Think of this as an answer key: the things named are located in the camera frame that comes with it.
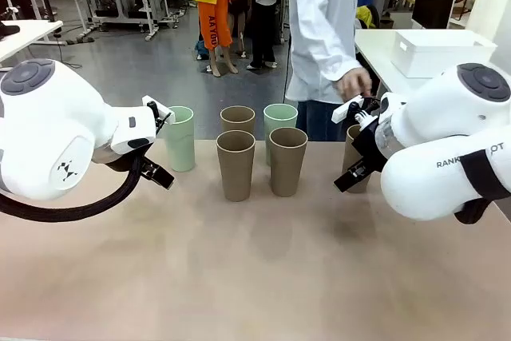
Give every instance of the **shoe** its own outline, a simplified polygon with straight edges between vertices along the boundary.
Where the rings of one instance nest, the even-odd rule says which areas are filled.
[[[272,68],[272,69],[275,69],[275,68],[277,68],[277,66],[278,66],[278,64],[277,64],[277,62],[276,62],[276,61],[264,61],[263,63],[264,63],[264,65],[265,65],[266,67],[268,67],[268,68]]]
[[[263,68],[263,67],[255,67],[255,66],[253,66],[253,65],[252,65],[252,63],[250,63],[249,65],[247,65],[247,69],[248,69],[249,71],[253,71],[254,69],[261,69],[261,68]]]
[[[6,26],[2,22],[0,22],[0,39],[5,36],[17,34],[20,31],[18,26]]]

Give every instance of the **paper cup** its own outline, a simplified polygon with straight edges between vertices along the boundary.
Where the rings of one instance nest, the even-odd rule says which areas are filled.
[[[224,132],[245,131],[251,134],[254,133],[256,113],[251,108],[242,105],[227,107],[220,112],[220,119],[222,119]]]
[[[277,128],[296,127],[298,110],[289,104],[271,104],[264,109],[264,134],[266,141],[266,164],[270,165],[270,133]]]
[[[360,134],[360,125],[352,125],[347,130],[346,134],[346,143],[344,146],[344,158],[343,158],[343,174],[357,161],[362,159],[360,153],[353,146],[353,140]],[[350,193],[364,193],[367,190],[367,183],[369,183],[370,176],[366,177],[364,180],[355,184],[353,187],[349,188],[347,192]]]
[[[195,167],[193,111],[187,107],[170,107],[176,114],[176,123],[164,125],[164,138],[170,166],[177,172]]]
[[[216,139],[224,195],[230,201],[250,196],[256,139],[248,132],[227,131]]]
[[[308,137],[297,128],[278,128],[270,133],[271,190],[281,197],[296,194]]]

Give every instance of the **green cup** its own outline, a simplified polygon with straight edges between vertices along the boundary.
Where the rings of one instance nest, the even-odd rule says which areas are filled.
[[[187,107],[170,109],[176,114],[176,122],[164,127],[170,166],[177,172],[187,172],[195,167],[193,111]]]
[[[296,127],[298,110],[289,104],[271,104],[264,109],[264,135],[266,141],[266,164],[270,165],[270,133],[277,128]]]

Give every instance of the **brown cup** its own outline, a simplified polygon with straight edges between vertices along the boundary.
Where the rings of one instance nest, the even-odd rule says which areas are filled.
[[[270,133],[271,190],[280,197],[296,193],[308,137],[297,128],[278,128]]]
[[[256,139],[244,131],[227,131],[216,138],[224,195],[230,201],[250,196]]]
[[[245,131],[254,133],[254,124],[256,123],[256,113],[253,109],[243,107],[242,105],[234,105],[222,109],[220,112],[222,120],[222,129],[227,131]]]
[[[346,143],[344,146],[343,158],[343,174],[357,161],[362,159],[362,156],[353,146],[353,140],[360,134],[360,125],[352,125],[347,130]],[[370,176],[349,188],[347,192],[350,193],[364,193],[367,190],[367,183],[369,183]]]

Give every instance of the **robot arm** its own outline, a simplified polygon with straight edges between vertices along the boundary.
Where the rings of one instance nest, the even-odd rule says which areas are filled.
[[[84,210],[21,206],[1,195],[3,212],[52,221],[93,216],[118,204],[140,176],[170,188],[173,177],[145,157],[173,113],[150,97],[145,105],[115,108],[83,78],[57,61],[33,59],[13,68],[0,82],[0,189],[31,200],[52,200],[74,188],[91,161],[129,172],[125,185]]]
[[[344,192],[382,172],[383,195],[398,213],[476,222],[492,200],[510,196],[510,96],[505,79],[478,64],[445,71],[408,101],[386,93],[378,120],[355,111],[363,159],[336,185]]]

